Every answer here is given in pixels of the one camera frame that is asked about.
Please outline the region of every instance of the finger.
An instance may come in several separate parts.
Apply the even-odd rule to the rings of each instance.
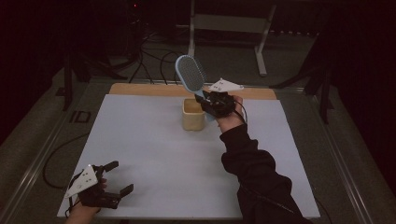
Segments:
[[[107,188],[107,184],[105,184],[105,183],[100,184],[100,188],[101,188],[101,189]]]

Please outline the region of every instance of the white paper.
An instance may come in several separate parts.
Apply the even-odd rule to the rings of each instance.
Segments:
[[[108,192],[134,184],[119,208],[99,217],[240,218],[238,182],[224,171],[225,146],[216,122],[202,131],[182,128],[183,97],[107,95],[78,162],[120,166],[105,174]],[[276,100],[244,100],[251,138],[276,160],[276,171],[293,182],[292,197],[305,217],[319,217],[312,190],[283,108]],[[64,201],[58,216],[68,207]]]

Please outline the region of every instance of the dark background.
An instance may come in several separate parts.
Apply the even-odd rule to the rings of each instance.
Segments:
[[[127,8],[137,3],[134,15],[164,35],[174,36],[175,24],[188,24],[190,5],[167,1],[1,1],[0,13],[0,144],[50,87],[63,67],[64,48],[83,51],[95,59],[106,58],[118,47],[109,41],[125,22]],[[258,1],[197,1],[196,10],[224,15],[257,15]],[[307,59],[320,60],[328,48],[337,49],[332,84],[359,128],[380,171],[396,193],[396,8],[370,1],[355,5],[333,1],[279,3],[271,30],[316,35],[332,31]]]

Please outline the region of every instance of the hand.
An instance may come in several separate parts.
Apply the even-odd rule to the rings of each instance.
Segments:
[[[243,116],[243,112],[242,112],[243,99],[242,99],[242,97],[235,95],[233,98],[236,101],[235,111]],[[241,118],[237,114],[235,114],[235,112],[231,113],[227,117],[216,119],[216,121],[218,122],[222,133],[225,133],[228,130],[244,123],[244,121],[242,121]]]
[[[105,189],[107,187],[107,180],[102,178],[100,179],[100,187]],[[76,199],[76,203],[72,208],[69,218],[66,220],[65,224],[74,223],[74,224],[88,224],[93,219],[93,216],[100,211],[100,207],[89,207],[84,206]]]

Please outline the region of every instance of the black sleeve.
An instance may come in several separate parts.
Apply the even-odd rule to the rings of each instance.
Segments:
[[[311,223],[303,218],[291,197],[291,181],[276,172],[276,162],[258,141],[251,140],[246,124],[220,136],[227,151],[221,161],[238,177],[238,202],[245,223]]]

